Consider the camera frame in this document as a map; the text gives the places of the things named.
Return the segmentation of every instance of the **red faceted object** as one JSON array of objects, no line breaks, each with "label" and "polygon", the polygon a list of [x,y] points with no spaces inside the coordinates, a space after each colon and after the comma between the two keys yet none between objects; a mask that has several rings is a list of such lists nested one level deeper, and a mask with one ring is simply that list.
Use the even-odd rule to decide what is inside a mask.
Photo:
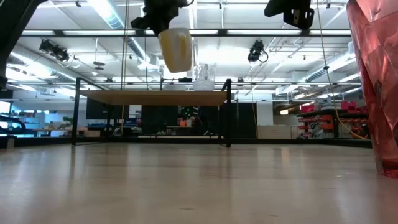
[{"label": "red faceted object", "polygon": [[377,171],[398,178],[398,0],[349,0]]}]

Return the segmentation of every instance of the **cable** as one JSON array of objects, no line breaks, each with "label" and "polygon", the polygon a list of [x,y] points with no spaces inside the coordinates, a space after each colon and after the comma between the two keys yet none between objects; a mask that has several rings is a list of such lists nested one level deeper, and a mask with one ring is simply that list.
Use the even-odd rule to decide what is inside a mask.
[{"label": "cable", "polygon": [[[126,0],[126,16],[124,18],[124,38],[123,38],[123,52],[122,52],[122,72],[121,72],[121,84],[120,90],[126,89],[126,61],[127,61],[127,44],[126,42],[129,40],[128,36],[128,28],[127,28],[127,21],[129,20],[130,14],[130,0]],[[121,122],[121,136],[123,136],[123,124],[124,124],[124,105],[122,105],[122,122]]]},{"label": "cable", "polygon": [[256,112],[254,111],[254,95],[253,95],[253,77],[252,77],[252,72],[250,72],[250,85],[251,85],[251,107],[253,110],[253,118],[254,118],[254,125],[256,129],[256,139],[259,138],[259,133],[257,130],[257,120],[256,120]]},{"label": "cable", "polygon": [[331,80],[330,80],[330,75],[329,75],[329,66],[328,66],[328,62],[326,61],[326,53],[325,53],[325,45],[323,43],[323,34],[322,34],[322,22],[321,22],[321,15],[320,15],[320,11],[319,11],[319,0],[317,0],[317,9],[318,9],[318,21],[319,21],[319,30],[321,32],[321,43],[322,43],[322,52],[323,52],[323,59],[325,61],[325,70],[326,70],[326,74],[328,75],[328,81],[329,81],[329,87],[331,90],[331,95],[332,95],[332,100],[333,100],[333,106],[335,107],[335,112],[336,112],[336,117],[338,122],[345,128],[347,129],[353,136],[356,136],[357,138],[360,138],[362,140],[366,140],[366,138],[354,133],[349,127],[347,127],[345,124],[343,124],[343,122],[341,122],[340,117],[338,116],[338,111],[337,111],[337,107],[336,107],[336,100],[335,100],[335,93],[333,91],[333,85],[331,84]]},{"label": "cable", "polygon": [[262,61],[262,60],[260,60],[260,58],[259,58],[259,62],[261,62],[261,63],[266,63],[266,62],[268,62],[268,59],[269,59],[268,53],[267,53],[265,50],[263,50],[262,52],[267,56],[267,59],[266,59],[265,61]]}]

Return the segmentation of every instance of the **table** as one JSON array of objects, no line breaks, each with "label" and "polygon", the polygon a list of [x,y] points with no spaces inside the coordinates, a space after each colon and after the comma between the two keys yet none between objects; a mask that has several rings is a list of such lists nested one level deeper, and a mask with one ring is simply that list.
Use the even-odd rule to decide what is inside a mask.
[{"label": "table", "polygon": [[[90,85],[97,87],[100,90],[80,90],[81,81],[85,81]],[[154,105],[154,106],[218,106],[220,108],[226,102],[225,114],[223,116],[218,113],[218,120],[221,123],[222,119],[225,119],[225,143],[226,147],[231,147],[231,99],[232,99],[232,81],[227,79],[223,85],[221,91],[138,91],[138,90],[107,90],[103,86],[96,85],[84,78],[76,79],[76,95],[75,95],[75,106],[73,111],[73,131],[71,144],[76,145],[77,137],[77,121],[79,112],[80,95],[86,96],[93,100],[99,101],[107,105],[108,110],[114,105]],[[106,137],[110,136],[109,130],[111,126],[111,117],[108,113],[106,122]],[[219,125],[218,139],[219,144],[222,142],[221,130],[222,127]]]}]

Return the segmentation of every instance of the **clear glass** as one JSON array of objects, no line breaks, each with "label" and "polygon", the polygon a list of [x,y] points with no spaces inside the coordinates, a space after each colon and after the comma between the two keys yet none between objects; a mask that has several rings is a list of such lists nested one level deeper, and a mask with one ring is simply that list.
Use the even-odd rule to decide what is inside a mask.
[{"label": "clear glass", "polygon": [[213,91],[216,80],[216,68],[214,65],[197,65],[192,69],[193,90]]}]

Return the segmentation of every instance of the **wooden floor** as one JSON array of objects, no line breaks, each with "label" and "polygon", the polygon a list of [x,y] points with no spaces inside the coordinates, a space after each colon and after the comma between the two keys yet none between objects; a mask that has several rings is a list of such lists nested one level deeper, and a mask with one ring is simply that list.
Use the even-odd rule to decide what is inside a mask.
[{"label": "wooden floor", "polygon": [[91,144],[0,154],[0,223],[391,223],[370,149]]}]

